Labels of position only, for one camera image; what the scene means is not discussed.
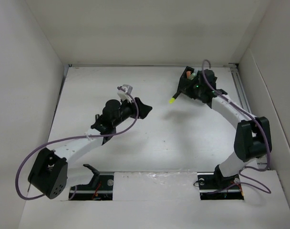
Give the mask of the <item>mint green pastel highlighter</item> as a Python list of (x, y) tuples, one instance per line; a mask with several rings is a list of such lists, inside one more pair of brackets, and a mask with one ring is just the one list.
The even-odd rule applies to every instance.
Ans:
[(193, 80), (194, 79), (194, 77), (196, 76), (196, 74), (195, 73), (192, 73), (190, 76), (189, 76), (189, 80)]

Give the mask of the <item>orange pastel highlighter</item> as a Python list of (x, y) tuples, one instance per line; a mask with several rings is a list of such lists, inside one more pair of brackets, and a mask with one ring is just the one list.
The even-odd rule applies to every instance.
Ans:
[(187, 77), (187, 79), (189, 79), (189, 78), (191, 77), (191, 74), (192, 74), (192, 73), (191, 73), (190, 71), (187, 71), (187, 72), (186, 72), (186, 77)]

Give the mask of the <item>black highlighter yellow cap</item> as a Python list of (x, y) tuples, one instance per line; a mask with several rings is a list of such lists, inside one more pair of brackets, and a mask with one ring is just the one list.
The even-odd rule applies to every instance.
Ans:
[(171, 99), (169, 100), (169, 103), (172, 104), (178, 97), (179, 95), (181, 94), (180, 91), (177, 91), (172, 97)]

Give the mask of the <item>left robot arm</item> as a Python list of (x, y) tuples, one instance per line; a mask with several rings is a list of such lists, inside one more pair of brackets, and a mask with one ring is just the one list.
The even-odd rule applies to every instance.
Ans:
[(95, 116), (95, 123), (85, 136), (54, 150), (45, 147), (39, 151), (28, 181), (49, 199), (58, 197), (67, 186), (96, 188), (100, 182), (97, 169), (84, 164), (86, 170), (82, 173), (69, 173), (69, 167), (88, 152), (106, 144), (117, 134), (117, 126), (126, 119), (145, 119), (152, 109), (138, 97), (131, 102), (107, 101), (102, 114)]

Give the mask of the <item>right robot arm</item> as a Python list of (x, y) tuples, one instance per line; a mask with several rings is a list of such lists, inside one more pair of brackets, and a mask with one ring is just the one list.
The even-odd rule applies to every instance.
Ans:
[(233, 153), (214, 171), (214, 185), (223, 188), (230, 183), (230, 177), (238, 174), (251, 161), (268, 156), (272, 151), (272, 142), (268, 119), (242, 109), (226, 91), (216, 88), (216, 82), (217, 77), (212, 70), (197, 71), (187, 66), (177, 90), (218, 112), (236, 130)]

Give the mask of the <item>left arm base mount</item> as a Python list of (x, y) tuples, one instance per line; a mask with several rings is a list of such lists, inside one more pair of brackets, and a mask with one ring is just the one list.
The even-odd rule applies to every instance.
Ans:
[(100, 172), (89, 164), (69, 169), (67, 186), (71, 201), (113, 200), (114, 172)]

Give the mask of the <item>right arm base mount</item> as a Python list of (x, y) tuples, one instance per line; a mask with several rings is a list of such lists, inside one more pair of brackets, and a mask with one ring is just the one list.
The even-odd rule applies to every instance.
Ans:
[(197, 173), (194, 186), (199, 188), (201, 200), (244, 200), (238, 173), (223, 177), (219, 166), (213, 172)]

